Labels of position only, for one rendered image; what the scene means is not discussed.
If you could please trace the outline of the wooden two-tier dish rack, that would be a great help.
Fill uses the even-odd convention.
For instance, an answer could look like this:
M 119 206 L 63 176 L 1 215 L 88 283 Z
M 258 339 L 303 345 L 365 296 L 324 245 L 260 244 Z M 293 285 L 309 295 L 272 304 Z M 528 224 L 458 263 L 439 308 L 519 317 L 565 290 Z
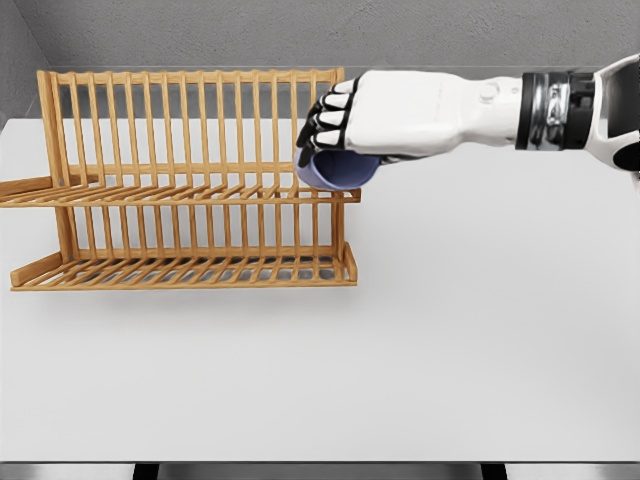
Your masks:
M 352 286 L 356 189 L 301 182 L 326 70 L 39 71 L 49 172 L 0 182 L 0 208 L 50 207 L 59 249 L 16 291 Z

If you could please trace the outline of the blue cup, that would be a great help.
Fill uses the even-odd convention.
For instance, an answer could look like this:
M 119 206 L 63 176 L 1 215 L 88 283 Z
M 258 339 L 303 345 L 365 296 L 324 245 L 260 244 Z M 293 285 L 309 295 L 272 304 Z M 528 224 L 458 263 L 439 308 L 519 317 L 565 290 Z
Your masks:
M 382 159 L 353 151 L 324 150 L 315 153 L 305 165 L 300 163 L 302 148 L 297 148 L 294 167 L 305 184 L 321 190 L 345 191 L 362 187 L 376 173 Z

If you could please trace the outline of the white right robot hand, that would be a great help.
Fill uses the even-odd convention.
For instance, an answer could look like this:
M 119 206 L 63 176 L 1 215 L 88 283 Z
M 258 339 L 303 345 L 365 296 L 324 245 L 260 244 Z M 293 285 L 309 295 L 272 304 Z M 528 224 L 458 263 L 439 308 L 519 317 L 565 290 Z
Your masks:
M 308 112 L 296 141 L 304 167 L 324 151 L 351 151 L 391 162 L 453 150 L 462 142 L 459 76 L 369 70 L 334 85 Z

